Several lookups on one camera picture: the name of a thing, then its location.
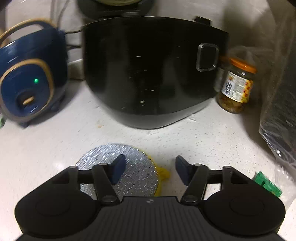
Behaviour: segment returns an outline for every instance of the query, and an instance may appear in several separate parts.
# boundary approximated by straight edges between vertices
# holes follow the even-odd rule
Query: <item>speckled countertop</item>
[[[174,170],[177,155],[211,169],[231,165],[250,178],[258,171],[271,177],[274,157],[258,134],[258,123],[257,111],[247,109],[234,115],[212,100],[204,110],[170,126],[132,129],[107,115],[85,83],[71,83],[64,106],[56,115],[26,129],[7,121],[0,130],[0,240],[14,240],[21,234],[14,207],[24,195],[75,165],[90,149],[106,143],[138,147],[170,169],[172,175],[164,184],[163,195],[180,197],[185,190]],[[218,189],[219,185],[210,185],[206,198]],[[294,210],[295,202],[279,231],[288,241],[296,235]]]

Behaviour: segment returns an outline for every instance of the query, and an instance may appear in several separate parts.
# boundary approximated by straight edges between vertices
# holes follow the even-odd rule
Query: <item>orange jar lid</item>
[[[230,58],[230,63],[232,65],[234,65],[235,67],[238,67],[238,68],[240,68],[244,71],[250,72],[252,74],[257,73],[257,69],[254,66],[249,65],[246,61],[238,60],[236,58]]]

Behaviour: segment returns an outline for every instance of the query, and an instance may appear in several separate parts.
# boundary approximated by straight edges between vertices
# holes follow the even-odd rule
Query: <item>blue appliance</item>
[[[1,112],[23,127],[48,110],[58,111],[67,83],[65,34],[50,21],[19,23],[0,36],[0,45],[30,25],[43,29],[0,48]]]

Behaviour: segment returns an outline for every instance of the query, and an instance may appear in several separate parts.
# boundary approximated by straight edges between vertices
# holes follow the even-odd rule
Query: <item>gold trim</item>
[[[7,109],[7,107],[5,106],[4,104],[4,101],[3,101],[3,98],[2,98],[2,94],[1,94],[1,86],[2,86],[2,82],[4,80],[4,78],[12,71],[14,71],[15,69],[21,67],[21,66],[24,66],[24,65],[27,65],[27,64],[35,64],[35,65],[38,65],[39,67],[41,67],[46,75],[46,78],[47,78],[47,81],[48,81],[48,86],[49,86],[49,98],[48,98],[48,101],[47,103],[45,104],[45,106],[43,106],[43,108],[36,112],[35,114],[33,115],[29,115],[29,116],[26,116],[26,117],[18,117],[18,116],[15,116],[13,114],[10,113],[10,111]],[[15,121],[23,121],[23,122],[26,122],[26,121],[29,121],[30,119],[34,118],[36,115],[38,115],[39,112],[43,111],[44,108],[49,104],[49,102],[52,100],[53,98],[53,95],[54,95],[54,82],[53,82],[53,77],[52,77],[52,73],[51,73],[51,70],[50,70],[50,67],[48,66],[48,64],[43,61],[42,59],[37,59],[37,58],[33,58],[33,59],[27,59],[27,60],[24,60],[24,61],[21,61],[17,64],[15,64],[14,66],[12,66],[11,68],[9,68],[0,78],[0,106],[2,108],[2,110],[4,111],[4,113],[12,120],[15,120]]]
[[[0,33],[2,35],[4,33],[4,31],[2,29],[0,29]],[[3,43],[0,46],[0,48],[4,47],[6,45],[8,45],[8,39],[7,38],[3,41]]]
[[[9,30],[7,30],[5,33],[3,33],[0,36],[0,41],[2,40],[3,37],[6,36],[6,38],[11,35],[12,33],[16,32],[17,30],[21,29],[23,26],[29,26],[29,25],[34,25],[34,24],[39,24],[40,22],[44,22],[46,24],[49,24],[50,26],[52,26],[53,28],[57,28],[57,26],[51,22],[50,20],[46,19],[46,18],[33,18],[33,19],[28,19],[26,21],[23,21],[21,23],[18,23],[17,25],[14,25],[12,28],[10,28]]]
[[[34,100],[34,96],[31,96],[31,97],[29,97],[28,99],[26,99],[26,100],[22,103],[22,105],[27,105],[27,104],[31,103],[33,100]]]

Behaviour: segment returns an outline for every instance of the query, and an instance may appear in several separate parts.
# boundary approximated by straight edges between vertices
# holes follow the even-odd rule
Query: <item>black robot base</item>
[[[188,186],[180,202],[173,196],[120,202],[112,185],[125,165],[120,155],[91,170],[71,166],[26,195],[15,208],[18,241],[283,241],[281,200],[233,167],[209,170],[178,156],[176,170]],[[97,201],[80,191],[81,183],[94,184]],[[203,200],[208,183],[221,183],[221,190]]]

